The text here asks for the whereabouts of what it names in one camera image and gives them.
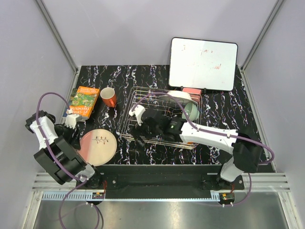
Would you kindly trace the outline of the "green celadon bowl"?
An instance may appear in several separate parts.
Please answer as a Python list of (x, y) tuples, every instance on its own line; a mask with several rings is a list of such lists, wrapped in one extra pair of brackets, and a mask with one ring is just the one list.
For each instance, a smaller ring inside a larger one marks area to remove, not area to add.
[(199, 118), (199, 111), (196, 104), (189, 102), (186, 104), (184, 110), (192, 122)]

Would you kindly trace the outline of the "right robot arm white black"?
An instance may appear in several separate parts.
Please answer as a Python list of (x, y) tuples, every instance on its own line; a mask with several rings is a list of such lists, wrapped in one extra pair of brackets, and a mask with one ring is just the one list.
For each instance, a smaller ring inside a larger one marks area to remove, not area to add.
[(216, 177), (216, 183), (222, 189), (229, 188), (242, 173), (255, 173), (258, 170), (262, 147), (237, 130), (217, 129), (183, 118), (169, 118), (160, 111), (141, 106), (131, 109), (129, 116), (136, 118), (130, 133), (140, 146), (144, 145), (145, 138), (159, 136), (171, 143), (196, 143), (231, 154), (232, 157), (222, 165)]

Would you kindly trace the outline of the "metal wire dish rack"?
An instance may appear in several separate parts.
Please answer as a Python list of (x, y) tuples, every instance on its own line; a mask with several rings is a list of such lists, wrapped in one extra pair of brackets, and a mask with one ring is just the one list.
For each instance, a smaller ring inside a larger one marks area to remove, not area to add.
[[(121, 116), (121, 121), (119, 122), (119, 134), (127, 140), (136, 141), (131, 134), (130, 129), (135, 125), (138, 125), (138, 121), (141, 122), (140, 115), (143, 115), (144, 111), (148, 112), (155, 110), (169, 119), (173, 117), (182, 117), (183, 113), (180, 106), (175, 102), (175, 100), (165, 96), (168, 92), (174, 92), (174, 90), (134, 86), (130, 91), (128, 100), (125, 104), (126, 107), (123, 116)], [(196, 104), (200, 113), (203, 108), (202, 96), (200, 93), (196, 92), (190, 91), (187, 93), (190, 95), (190, 99), (186, 101), (182, 98), (177, 98), (178, 102), (183, 106), (183, 108), (185, 108), (187, 103), (193, 102)], [(166, 140), (161, 135), (145, 137), (143, 134), (140, 134), (140, 140), (142, 140), (141, 143), (143, 143), (143, 146), (144, 143), (185, 149), (194, 149), (198, 146), (198, 143), (194, 142), (183, 143)]]

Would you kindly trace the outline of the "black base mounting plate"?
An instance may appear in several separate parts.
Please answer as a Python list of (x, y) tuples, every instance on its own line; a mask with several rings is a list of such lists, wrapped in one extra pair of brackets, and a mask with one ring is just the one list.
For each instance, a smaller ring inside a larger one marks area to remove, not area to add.
[(124, 186), (205, 187), (215, 180), (220, 165), (103, 165), (97, 167), (107, 190)]

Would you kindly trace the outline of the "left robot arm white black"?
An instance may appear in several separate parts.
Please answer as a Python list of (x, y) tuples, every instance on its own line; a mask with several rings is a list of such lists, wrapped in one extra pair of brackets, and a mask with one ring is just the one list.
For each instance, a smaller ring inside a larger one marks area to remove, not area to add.
[(35, 160), (60, 185), (75, 179), (85, 182), (87, 188), (99, 188), (103, 183), (102, 175), (78, 152), (81, 150), (78, 128), (81, 116), (69, 114), (63, 124), (55, 122), (55, 116), (43, 110), (26, 120), (25, 127), (36, 135), (39, 142)]

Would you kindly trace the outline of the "pink cream branch plate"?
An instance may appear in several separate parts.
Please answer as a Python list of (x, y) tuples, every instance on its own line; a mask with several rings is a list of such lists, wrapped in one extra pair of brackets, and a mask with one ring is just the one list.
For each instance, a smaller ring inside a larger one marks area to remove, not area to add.
[(117, 140), (108, 130), (94, 129), (81, 138), (80, 146), (78, 153), (85, 162), (98, 167), (108, 163), (114, 157)]

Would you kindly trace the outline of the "orange mug white inside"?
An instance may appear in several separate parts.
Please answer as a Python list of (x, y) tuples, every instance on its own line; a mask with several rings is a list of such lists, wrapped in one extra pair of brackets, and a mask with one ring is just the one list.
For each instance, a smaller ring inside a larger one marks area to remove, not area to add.
[(104, 104), (108, 107), (115, 107), (117, 103), (117, 97), (115, 90), (111, 87), (103, 88), (100, 91), (100, 96), (104, 102)]

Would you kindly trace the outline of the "white fluted plate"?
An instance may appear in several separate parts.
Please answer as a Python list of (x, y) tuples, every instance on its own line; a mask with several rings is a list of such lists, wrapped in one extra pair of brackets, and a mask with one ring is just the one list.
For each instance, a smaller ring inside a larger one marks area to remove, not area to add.
[(190, 94), (183, 91), (168, 91), (166, 95), (160, 95), (159, 98), (174, 104), (178, 101), (182, 105), (192, 101)]

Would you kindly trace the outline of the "white whiteboard black frame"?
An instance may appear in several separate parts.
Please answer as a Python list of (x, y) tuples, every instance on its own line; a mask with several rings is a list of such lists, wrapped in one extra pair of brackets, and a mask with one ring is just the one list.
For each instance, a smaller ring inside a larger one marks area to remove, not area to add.
[(168, 84), (172, 87), (231, 91), (238, 45), (233, 42), (174, 37)]

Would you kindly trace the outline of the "orange treehouse book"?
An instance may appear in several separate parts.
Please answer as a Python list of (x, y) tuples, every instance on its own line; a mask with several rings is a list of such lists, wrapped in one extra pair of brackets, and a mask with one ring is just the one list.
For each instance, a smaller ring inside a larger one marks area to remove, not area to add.
[(72, 90), (69, 98), (69, 108), (73, 114), (79, 114), (83, 121), (90, 118), (96, 101), (100, 95), (100, 89), (79, 86)]

